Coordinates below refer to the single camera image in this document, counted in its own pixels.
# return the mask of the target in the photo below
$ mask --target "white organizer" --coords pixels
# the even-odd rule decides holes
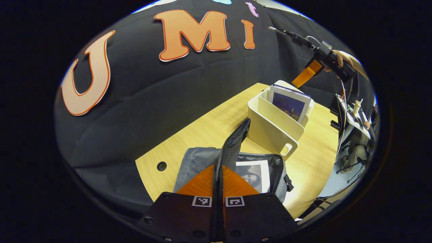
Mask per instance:
[[[282,80],[275,84],[301,92]],[[284,160],[287,160],[299,146],[299,140],[305,131],[315,102],[311,99],[306,115],[300,124],[267,101],[269,90],[270,87],[248,102],[249,118],[251,119],[248,137],[271,153],[280,154]]]

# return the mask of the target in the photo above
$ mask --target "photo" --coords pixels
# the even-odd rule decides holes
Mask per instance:
[[[273,105],[298,122],[305,103],[275,92],[273,95]]]
[[[262,192],[261,165],[236,166],[235,172],[247,181],[258,192]]]

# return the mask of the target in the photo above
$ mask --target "wooden table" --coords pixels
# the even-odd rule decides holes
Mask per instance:
[[[247,102],[268,88],[257,83],[217,106],[181,129],[136,160],[145,188],[153,200],[162,192],[172,192],[184,153],[191,147],[221,148],[227,137],[248,117]],[[286,194],[283,205],[295,219],[318,197],[336,159],[338,130],[330,126],[337,117],[315,103],[299,147],[286,163],[286,172],[294,189]],[[241,144],[244,153],[271,153],[249,138]],[[167,168],[156,166],[165,161]]]

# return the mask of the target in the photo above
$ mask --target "letter m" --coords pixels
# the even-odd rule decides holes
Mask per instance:
[[[207,35],[210,33],[210,41],[207,49],[210,51],[228,50],[230,44],[226,39],[225,19],[226,14],[209,11],[198,23],[185,10],[171,10],[155,15],[155,19],[162,21],[165,50],[159,54],[161,61],[171,61],[185,57],[189,48],[181,42],[183,35],[192,48],[201,52]]]

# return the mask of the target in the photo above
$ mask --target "framed photo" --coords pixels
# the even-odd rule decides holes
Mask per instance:
[[[311,102],[311,97],[281,86],[270,86],[269,102],[301,123]]]
[[[235,172],[259,193],[270,191],[270,174],[267,160],[237,162]]]

